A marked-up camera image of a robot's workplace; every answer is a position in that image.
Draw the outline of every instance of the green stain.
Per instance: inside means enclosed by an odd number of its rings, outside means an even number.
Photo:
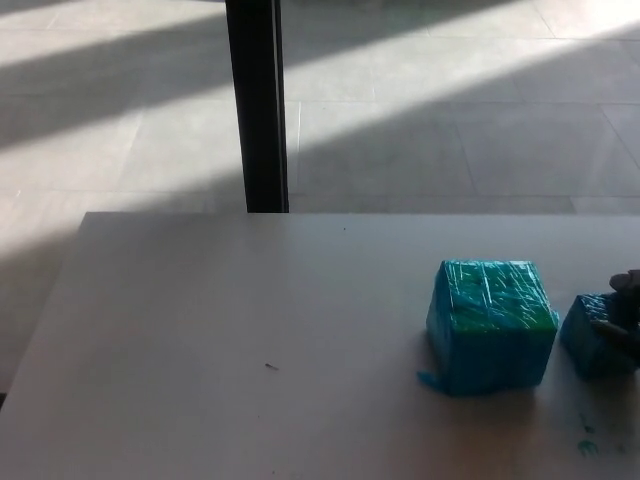
[[[583,457],[595,457],[598,455],[598,446],[589,440],[583,440],[578,443],[578,451]]]
[[[580,422],[582,422],[582,428],[586,433],[596,433],[596,429],[590,425],[587,425],[587,417],[583,413],[580,414]]]

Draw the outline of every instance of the black pole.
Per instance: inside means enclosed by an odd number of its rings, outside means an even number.
[[[225,0],[248,212],[289,211],[280,0]]]

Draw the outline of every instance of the table surface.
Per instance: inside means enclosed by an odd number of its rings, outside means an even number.
[[[423,387],[442,259],[537,263],[561,315],[640,219],[89,214],[0,414],[0,478],[637,478],[635,382]],[[268,368],[265,364],[278,368]]]

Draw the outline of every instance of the plastic-wrapped box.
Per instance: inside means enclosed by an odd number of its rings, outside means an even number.
[[[438,375],[421,378],[449,395],[538,385],[556,332],[533,263],[444,261],[427,316]]]
[[[634,359],[614,349],[591,327],[591,320],[615,323],[614,295],[578,295],[560,329],[560,341],[585,380],[630,374],[637,368]]]

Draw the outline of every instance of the tiled floor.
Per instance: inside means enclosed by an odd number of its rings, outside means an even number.
[[[281,1],[293,211],[640,214],[640,2]],[[244,210],[224,2],[0,0],[0,391],[87,210]]]

